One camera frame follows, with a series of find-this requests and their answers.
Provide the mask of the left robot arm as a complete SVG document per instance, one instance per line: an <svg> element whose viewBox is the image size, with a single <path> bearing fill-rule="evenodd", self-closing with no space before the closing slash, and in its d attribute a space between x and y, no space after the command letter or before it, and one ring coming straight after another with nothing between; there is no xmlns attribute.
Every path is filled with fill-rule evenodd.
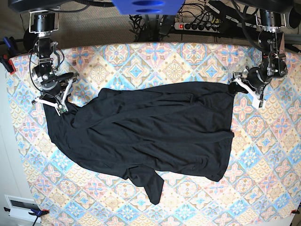
<svg viewBox="0 0 301 226"><path fill-rule="evenodd" d="M262 61L258 67L246 67L246 77L242 73L233 73L229 86L234 93L263 94L272 79L283 78L288 72L284 33L281 31L286 23L282 23L281 13L292 6L293 1L284 4L280 0L243 0L241 3L245 6L242 12L237 3L232 1L241 18L242 32L250 44L262 53ZM258 44L255 44L247 31L246 23L257 17L257 14L260 14L260 23L257 26L261 27L261 32L258 35Z"/></svg>

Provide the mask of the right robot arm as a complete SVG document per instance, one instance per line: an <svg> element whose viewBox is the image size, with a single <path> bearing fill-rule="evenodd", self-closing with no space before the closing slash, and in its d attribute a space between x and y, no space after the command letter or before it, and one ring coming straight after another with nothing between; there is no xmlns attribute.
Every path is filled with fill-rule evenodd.
<svg viewBox="0 0 301 226"><path fill-rule="evenodd" d="M30 12L29 33L37 36L32 50L38 60L30 68L30 78L37 90L52 98L67 95L74 77L74 73L58 74L64 54L57 48L58 42L51 40L51 33L59 28L58 19L59 12L55 10Z"/></svg>

